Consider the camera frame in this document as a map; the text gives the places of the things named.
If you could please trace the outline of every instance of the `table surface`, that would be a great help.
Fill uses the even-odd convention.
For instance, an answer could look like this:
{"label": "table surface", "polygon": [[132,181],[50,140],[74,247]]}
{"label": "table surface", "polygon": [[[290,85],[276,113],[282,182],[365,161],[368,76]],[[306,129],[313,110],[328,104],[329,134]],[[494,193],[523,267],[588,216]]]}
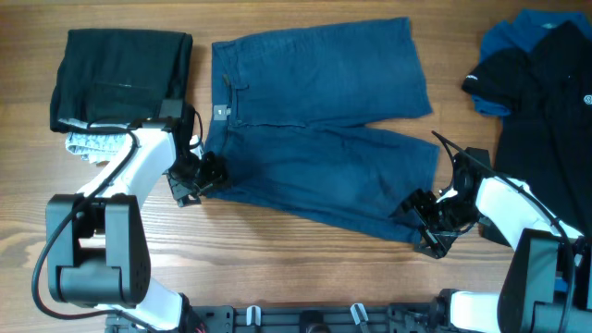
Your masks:
{"label": "table surface", "polygon": [[[77,28],[185,31],[193,36],[187,99],[210,121],[210,44],[258,31],[408,16],[434,113],[373,126],[437,143],[437,130],[493,156],[500,122],[473,110],[461,91],[484,33],[523,6],[583,10],[583,1],[163,1],[0,2],[0,331],[102,332],[103,318],[60,322],[31,300],[31,271],[44,244],[44,208],[99,172],[64,149],[48,108],[67,32]],[[450,182],[440,154],[434,188]],[[444,288],[498,291],[512,251],[472,232],[434,260],[412,245],[332,228],[276,210],[207,200],[178,208],[160,179],[142,209],[153,275],[195,305],[318,305],[423,302]],[[74,306],[47,303],[60,311]]]}

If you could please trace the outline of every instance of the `black fabric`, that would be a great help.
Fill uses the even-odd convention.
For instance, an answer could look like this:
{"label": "black fabric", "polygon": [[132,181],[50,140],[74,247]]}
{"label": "black fabric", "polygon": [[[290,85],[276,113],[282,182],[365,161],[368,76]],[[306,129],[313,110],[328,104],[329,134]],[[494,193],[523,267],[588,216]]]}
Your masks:
{"label": "black fabric", "polygon": [[52,131],[90,123],[156,117],[163,99],[184,99],[192,38],[187,33],[88,29],[68,32],[50,105]]}
{"label": "black fabric", "polygon": [[530,54],[499,51],[462,88],[509,107],[495,168],[530,185],[564,222],[592,236],[592,43],[571,22]]}

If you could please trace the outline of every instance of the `wooden table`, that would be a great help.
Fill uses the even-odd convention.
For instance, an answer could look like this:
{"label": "wooden table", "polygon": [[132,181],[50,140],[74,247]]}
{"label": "wooden table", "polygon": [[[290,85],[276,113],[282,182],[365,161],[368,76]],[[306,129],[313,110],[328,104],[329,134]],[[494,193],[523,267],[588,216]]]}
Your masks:
{"label": "wooden table", "polygon": [[[48,108],[67,32],[119,27],[185,31],[193,36],[187,99],[209,125],[210,44],[246,34],[320,24],[409,16],[434,113],[375,124],[430,142],[437,130],[461,146],[494,152],[495,118],[481,117],[461,91],[475,66],[483,34],[523,6],[587,10],[583,2],[319,1],[297,3],[197,1],[158,4],[99,0],[8,0],[0,5],[0,331],[102,332],[103,318],[60,322],[31,301],[31,271],[44,244],[44,209],[55,193],[75,192],[99,172],[64,149],[48,125]],[[440,155],[435,189],[448,184],[451,165]],[[272,209],[208,200],[179,209],[161,179],[142,209],[153,274],[196,305],[386,304],[428,301],[444,288],[498,291],[512,251],[473,232],[445,259],[332,228]],[[43,296],[55,304],[42,277]]]}

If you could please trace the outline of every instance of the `denim fabric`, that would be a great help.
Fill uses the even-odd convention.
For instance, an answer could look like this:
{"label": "denim fabric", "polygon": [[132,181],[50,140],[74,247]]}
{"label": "denim fabric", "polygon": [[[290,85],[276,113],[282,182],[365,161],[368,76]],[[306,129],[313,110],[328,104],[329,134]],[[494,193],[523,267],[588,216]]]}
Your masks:
{"label": "denim fabric", "polygon": [[[584,13],[524,9],[513,23],[503,20],[483,36],[479,63],[504,49],[517,47],[529,53],[550,31],[566,21],[571,21],[588,40],[592,40],[592,27]],[[485,116],[504,117],[511,113],[508,107],[476,95],[473,95],[473,101],[475,111]]]}
{"label": "denim fabric", "polygon": [[438,147],[364,125],[431,112],[409,20],[271,31],[213,44],[206,150],[232,186],[210,196],[273,207],[394,241],[417,222],[389,217],[431,190]]}

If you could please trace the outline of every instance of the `blue fabric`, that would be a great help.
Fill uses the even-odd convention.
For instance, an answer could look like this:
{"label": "blue fabric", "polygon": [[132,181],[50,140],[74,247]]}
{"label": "blue fabric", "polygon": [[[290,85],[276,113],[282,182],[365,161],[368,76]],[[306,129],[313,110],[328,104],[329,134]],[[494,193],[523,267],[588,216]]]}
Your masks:
{"label": "blue fabric", "polygon": [[[547,12],[524,9],[513,23],[506,20],[495,25],[483,36],[479,63],[498,51],[518,47],[529,53],[549,32],[566,21],[571,21],[589,40],[592,27],[581,12]],[[473,95],[475,111],[486,116],[508,116],[511,111],[504,105],[489,102]]]}
{"label": "blue fabric", "polygon": [[206,150],[232,186],[210,196],[277,208],[394,241],[418,242],[412,216],[431,190],[438,147],[364,125],[431,113],[407,18],[271,31],[214,43]]}

